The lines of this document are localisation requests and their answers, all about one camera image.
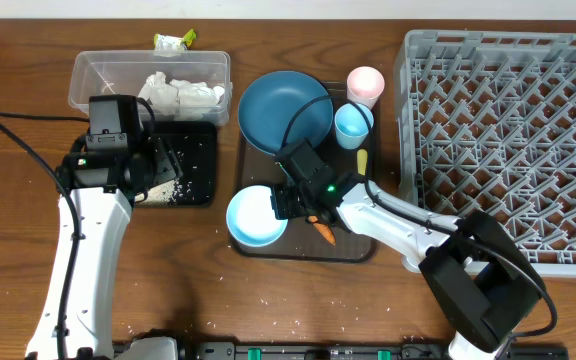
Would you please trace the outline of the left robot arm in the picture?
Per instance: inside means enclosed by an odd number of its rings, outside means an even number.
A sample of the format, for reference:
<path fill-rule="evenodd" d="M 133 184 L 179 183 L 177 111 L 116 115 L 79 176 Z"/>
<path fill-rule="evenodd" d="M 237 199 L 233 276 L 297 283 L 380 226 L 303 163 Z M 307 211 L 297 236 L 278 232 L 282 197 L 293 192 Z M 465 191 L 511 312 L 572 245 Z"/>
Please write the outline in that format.
<path fill-rule="evenodd" d="M 135 204 L 182 174 L 156 118 L 139 115 L 149 106 L 131 95 L 90 97 L 88 131 L 50 173 L 60 193 L 59 237 L 28 359 L 114 356 L 114 285 Z"/>

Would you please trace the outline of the pile of white rice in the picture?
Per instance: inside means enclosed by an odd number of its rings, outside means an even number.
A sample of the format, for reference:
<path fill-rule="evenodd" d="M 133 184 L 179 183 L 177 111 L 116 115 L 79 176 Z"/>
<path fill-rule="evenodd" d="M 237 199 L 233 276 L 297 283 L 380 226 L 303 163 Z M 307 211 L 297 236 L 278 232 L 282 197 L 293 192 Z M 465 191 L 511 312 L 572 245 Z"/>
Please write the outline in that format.
<path fill-rule="evenodd" d="M 135 202 L 142 206 L 177 206 L 182 205 L 187 197 L 192 198 L 191 187 L 182 179 L 176 179 L 138 194 Z"/>

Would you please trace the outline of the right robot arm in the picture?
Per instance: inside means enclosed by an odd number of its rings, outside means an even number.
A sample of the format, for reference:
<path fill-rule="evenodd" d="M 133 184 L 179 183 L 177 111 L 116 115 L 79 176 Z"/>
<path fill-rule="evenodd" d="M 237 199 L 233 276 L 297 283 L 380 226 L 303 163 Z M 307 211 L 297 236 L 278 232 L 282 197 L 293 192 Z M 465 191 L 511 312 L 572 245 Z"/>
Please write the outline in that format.
<path fill-rule="evenodd" d="M 492 216 L 426 211 L 355 173 L 339 175 L 302 140 L 275 157 L 288 182 L 272 188 L 278 219 L 303 217 L 373 238 L 417 268 L 455 328 L 451 359 L 497 359 L 545 296 L 543 280 Z"/>

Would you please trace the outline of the orange carrot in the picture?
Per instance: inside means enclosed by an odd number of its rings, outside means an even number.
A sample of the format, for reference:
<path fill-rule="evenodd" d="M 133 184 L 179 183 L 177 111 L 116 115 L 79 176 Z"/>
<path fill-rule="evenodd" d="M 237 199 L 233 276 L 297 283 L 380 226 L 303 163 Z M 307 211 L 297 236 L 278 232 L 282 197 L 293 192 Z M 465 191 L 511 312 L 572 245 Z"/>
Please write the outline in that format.
<path fill-rule="evenodd" d="M 306 221 L 313 225 L 315 229 L 322 235 L 322 237 L 331 245 L 336 245 L 336 238 L 331 228 L 320 222 L 317 216 L 311 215 L 306 218 Z"/>

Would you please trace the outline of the green snack wrapper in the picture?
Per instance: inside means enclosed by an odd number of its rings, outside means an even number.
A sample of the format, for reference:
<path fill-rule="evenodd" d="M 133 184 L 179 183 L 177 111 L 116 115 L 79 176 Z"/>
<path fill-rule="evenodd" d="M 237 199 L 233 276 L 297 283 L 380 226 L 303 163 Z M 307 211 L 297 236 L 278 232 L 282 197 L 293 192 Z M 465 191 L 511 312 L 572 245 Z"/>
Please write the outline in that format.
<path fill-rule="evenodd" d="M 197 34 L 190 29 L 182 37 L 155 34 L 153 38 L 154 50 L 159 52 L 184 52 L 190 49 Z"/>

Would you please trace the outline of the white tissue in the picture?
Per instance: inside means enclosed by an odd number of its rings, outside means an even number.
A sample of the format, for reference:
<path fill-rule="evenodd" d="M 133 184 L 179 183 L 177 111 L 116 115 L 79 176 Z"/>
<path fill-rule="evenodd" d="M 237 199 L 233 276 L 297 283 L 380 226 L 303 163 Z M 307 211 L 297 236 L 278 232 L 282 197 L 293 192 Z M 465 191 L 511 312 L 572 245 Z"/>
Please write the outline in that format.
<path fill-rule="evenodd" d="M 225 94 L 223 86 L 209 87 L 206 82 L 171 80 L 170 85 L 177 89 L 177 99 L 181 106 L 215 106 Z"/>
<path fill-rule="evenodd" d="M 138 97 L 155 106 L 174 106 L 178 104 L 178 90 L 166 82 L 166 75 L 157 71 L 147 77 Z"/>

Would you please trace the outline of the light blue bowl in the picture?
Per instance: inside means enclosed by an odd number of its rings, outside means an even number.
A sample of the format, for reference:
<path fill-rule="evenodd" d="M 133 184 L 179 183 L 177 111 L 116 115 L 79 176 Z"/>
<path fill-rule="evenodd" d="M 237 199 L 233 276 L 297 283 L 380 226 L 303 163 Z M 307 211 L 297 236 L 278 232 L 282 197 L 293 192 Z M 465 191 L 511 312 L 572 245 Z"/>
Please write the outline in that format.
<path fill-rule="evenodd" d="M 288 221 L 275 217 L 271 188 L 253 185 L 233 196 L 227 208 L 226 224 L 238 243 L 259 248 L 277 241 L 286 230 Z"/>

